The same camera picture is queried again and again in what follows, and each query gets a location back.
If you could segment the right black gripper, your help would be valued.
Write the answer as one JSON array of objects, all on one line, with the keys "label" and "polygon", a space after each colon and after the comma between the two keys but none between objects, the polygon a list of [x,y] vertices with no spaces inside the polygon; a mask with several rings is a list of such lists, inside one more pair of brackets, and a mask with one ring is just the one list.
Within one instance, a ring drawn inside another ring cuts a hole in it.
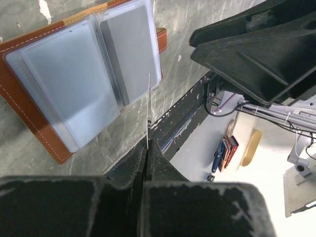
[{"label": "right black gripper", "polygon": [[222,78],[224,90],[269,107],[316,94],[316,3],[267,0],[196,29],[191,59]]}]

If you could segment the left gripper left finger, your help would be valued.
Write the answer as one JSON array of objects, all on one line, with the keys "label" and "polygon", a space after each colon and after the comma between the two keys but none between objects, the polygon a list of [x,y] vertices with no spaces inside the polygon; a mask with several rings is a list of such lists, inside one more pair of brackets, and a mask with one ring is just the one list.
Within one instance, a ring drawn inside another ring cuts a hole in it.
[{"label": "left gripper left finger", "polygon": [[105,237],[137,237],[147,168],[146,142],[137,144],[107,174],[102,195]]}]

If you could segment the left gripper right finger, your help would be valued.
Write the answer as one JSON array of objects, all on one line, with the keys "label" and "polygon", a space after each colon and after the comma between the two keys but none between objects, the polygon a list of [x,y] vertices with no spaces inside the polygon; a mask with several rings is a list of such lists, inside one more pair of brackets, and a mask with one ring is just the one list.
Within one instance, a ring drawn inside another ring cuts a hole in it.
[{"label": "left gripper right finger", "polygon": [[149,142],[142,195],[142,236],[195,235],[195,184],[163,156],[156,141]]}]

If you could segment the brown leather card holder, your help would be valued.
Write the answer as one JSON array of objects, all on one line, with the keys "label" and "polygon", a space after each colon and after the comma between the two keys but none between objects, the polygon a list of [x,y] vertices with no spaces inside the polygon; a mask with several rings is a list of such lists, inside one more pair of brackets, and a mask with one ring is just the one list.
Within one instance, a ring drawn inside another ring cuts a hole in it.
[{"label": "brown leather card holder", "polygon": [[63,164],[156,88],[167,31],[149,0],[112,0],[0,45],[0,93]]}]

